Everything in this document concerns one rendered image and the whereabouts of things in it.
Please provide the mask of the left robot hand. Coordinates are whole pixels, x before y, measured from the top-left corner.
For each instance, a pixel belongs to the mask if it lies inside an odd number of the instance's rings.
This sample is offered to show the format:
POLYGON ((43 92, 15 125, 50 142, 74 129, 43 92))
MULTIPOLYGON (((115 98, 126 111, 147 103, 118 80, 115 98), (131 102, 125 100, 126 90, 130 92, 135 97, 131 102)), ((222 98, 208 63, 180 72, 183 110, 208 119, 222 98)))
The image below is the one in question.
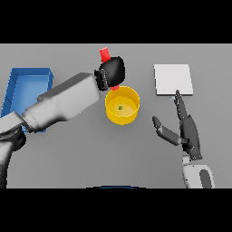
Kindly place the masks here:
POLYGON ((100 91, 107 91, 111 87, 118 86, 125 80, 124 61, 120 56, 112 57, 94 71, 94 76, 100 91))

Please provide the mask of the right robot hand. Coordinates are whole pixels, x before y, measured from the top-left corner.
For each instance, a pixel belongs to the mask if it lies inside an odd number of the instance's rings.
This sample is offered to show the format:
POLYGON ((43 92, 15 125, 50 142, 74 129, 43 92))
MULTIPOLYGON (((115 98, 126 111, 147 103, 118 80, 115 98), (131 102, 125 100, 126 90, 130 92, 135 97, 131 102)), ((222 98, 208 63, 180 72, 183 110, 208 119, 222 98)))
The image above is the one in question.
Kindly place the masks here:
POLYGON ((179 90, 176 90, 174 103, 177 107, 180 134, 163 126, 156 116, 152 117, 154 128, 160 138, 174 146, 181 145, 183 151, 190 156, 191 160, 201 160, 198 129, 191 115, 187 113, 179 90))

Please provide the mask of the red beaker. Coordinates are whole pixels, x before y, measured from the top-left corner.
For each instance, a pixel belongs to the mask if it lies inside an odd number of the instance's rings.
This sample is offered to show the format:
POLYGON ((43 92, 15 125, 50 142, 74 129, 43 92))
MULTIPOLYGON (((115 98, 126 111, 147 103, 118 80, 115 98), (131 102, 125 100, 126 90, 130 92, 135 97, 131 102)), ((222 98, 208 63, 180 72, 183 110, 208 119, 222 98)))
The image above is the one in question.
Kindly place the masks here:
MULTIPOLYGON (((106 62, 108 62, 111 59, 110 52, 109 52, 109 49, 107 47, 101 48, 101 50, 100 50, 100 56, 101 56, 101 62, 102 63, 106 63, 106 62)), ((116 85, 116 86, 111 87, 111 90, 112 91, 116 91, 119 88, 120 88, 120 86, 116 85)))

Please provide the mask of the pale square scale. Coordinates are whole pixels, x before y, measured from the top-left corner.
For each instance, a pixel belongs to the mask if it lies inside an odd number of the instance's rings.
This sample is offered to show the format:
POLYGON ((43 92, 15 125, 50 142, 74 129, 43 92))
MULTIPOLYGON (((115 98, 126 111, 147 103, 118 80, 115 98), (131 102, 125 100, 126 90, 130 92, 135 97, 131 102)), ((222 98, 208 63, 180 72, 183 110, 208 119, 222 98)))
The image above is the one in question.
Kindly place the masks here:
POLYGON ((158 96, 174 96, 176 90, 179 90, 181 95, 193 95, 188 64, 154 64, 153 68, 158 96))

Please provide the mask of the blue tray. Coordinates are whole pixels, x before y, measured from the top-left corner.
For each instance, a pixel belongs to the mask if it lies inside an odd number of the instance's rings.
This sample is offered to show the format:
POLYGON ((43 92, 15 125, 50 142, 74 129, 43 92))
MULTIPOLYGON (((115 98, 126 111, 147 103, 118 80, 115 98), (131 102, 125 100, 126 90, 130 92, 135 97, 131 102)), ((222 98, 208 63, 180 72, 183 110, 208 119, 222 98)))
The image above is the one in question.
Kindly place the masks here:
POLYGON ((19 115, 37 102, 37 97, 53 88, 50 68, 12 68, 5 91, 0 118, 11 112, 19 115))

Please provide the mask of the yellow bowl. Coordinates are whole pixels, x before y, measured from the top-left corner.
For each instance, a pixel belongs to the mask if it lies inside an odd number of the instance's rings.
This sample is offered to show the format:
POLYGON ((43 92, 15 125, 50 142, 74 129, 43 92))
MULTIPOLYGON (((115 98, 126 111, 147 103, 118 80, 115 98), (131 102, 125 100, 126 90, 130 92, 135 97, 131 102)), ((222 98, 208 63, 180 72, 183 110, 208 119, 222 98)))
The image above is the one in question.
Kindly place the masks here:
POLYGON ((127 125, 136 120, 140 110, 140 96, 129 86, 110 90, 105 96, 105 112, 108 119, 117 125, 127 125))

